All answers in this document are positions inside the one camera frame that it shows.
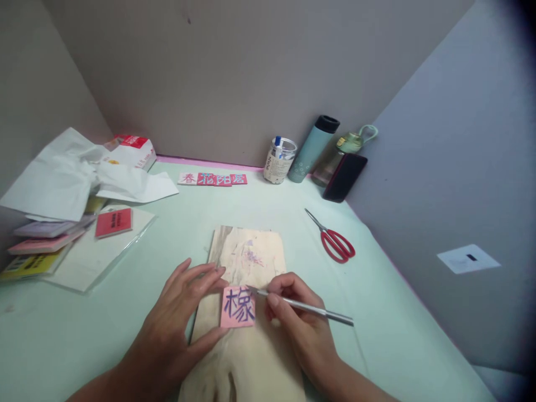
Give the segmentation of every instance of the crumpled paper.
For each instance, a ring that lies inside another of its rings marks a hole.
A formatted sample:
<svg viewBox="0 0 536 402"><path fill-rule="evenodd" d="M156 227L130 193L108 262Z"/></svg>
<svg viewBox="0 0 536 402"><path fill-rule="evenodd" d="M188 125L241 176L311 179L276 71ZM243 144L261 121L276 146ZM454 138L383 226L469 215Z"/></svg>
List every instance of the crumpled paper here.
<svg viewBox="0 0 536 402"><path fill-rule="evenodd" d="M0 205L27 214L79 221L92 189L97 196L148 203L179 191L167 173L150 175L127 165L100 163L109 151L73 128L48 144L30 162Z"/></svg>

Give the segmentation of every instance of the desk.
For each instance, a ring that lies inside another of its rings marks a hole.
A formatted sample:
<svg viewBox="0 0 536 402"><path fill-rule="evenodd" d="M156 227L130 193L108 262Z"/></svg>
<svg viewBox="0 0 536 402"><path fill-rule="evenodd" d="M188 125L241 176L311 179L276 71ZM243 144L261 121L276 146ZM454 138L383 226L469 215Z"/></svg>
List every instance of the desk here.
<svg viewBox="0 0 536 402"><path fill-rule="evenodd" d="M162 171L175 181L180 172L232 172L162 162L151 169ZM355 330L331 323L341 357L387 392L402 401L493 400L346 202L323 200L309 179L272 185L261 172L246 173L247 185L181 186L178 195L136 205L157 220L90 295L42 282L1 287L0 399L62 401L115 365L175 266L189 256L192 265L206 262L222 224L281 234L287 270L328 309L354 318ZM356 256L344 265L331 260L304 207L343 234ZM309 400L319 399L306 388Z"/></svg>

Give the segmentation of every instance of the scissor blade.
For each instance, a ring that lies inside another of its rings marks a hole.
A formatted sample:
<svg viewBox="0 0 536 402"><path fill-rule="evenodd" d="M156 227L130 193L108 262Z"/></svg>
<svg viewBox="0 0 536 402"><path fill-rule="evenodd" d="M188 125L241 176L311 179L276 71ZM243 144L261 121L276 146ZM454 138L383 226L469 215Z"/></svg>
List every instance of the scissor blade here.
<svg viewBox="0 0 536 402"><path fill-rule="evenodd" d="M250 291L252 291L253 293L255 294L258 294L259 296L268 296L268 292L266 290L262 290L262 289L257 289L257 288L254 288L253 286L249 286L249 285L246 285L248 287L248 289Z"/></svg>
<svg viewBox="0 0 536 402"><path fill-rule="evenodd" d="M317 221L317 219L313 216L313 214L311 214L311 212L309 212L307 208L304 208L304 209L305 209L305 212L307 212L307 215L309 215L309 218L311 218L313 222L317 224L320 230L326 230L326 228L320 222Z"/></svg>

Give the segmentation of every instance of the black phone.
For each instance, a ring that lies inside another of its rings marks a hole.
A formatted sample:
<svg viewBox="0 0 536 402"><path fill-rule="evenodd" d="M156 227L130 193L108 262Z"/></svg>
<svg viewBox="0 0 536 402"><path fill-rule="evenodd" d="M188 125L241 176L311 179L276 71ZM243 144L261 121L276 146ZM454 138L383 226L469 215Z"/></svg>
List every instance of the black phone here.
<svg viewBox="0 0 536 402"><path fill-rule="evenodd" d="M322 198L341 203L369 160L363 156L346 154L331 177Z"/></svg>

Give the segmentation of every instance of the cutting board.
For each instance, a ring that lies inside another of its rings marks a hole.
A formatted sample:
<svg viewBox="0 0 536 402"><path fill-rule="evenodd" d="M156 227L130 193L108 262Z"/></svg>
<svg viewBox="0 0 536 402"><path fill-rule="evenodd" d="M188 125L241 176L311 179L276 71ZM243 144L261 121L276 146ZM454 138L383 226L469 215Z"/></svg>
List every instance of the cutting board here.
<svg viewBox="0 0 536 402"><path fill-rule="evenodd" d="M214 231L209 262L227 268L232 286L266 286L286 272L278 233L220 226ZM221 294L199 303L192 342L219 325ZM257 298L254 327L229 331L182 383L179 402L305 401L302 374L284 330L269 323L265 300Z"/></svg>

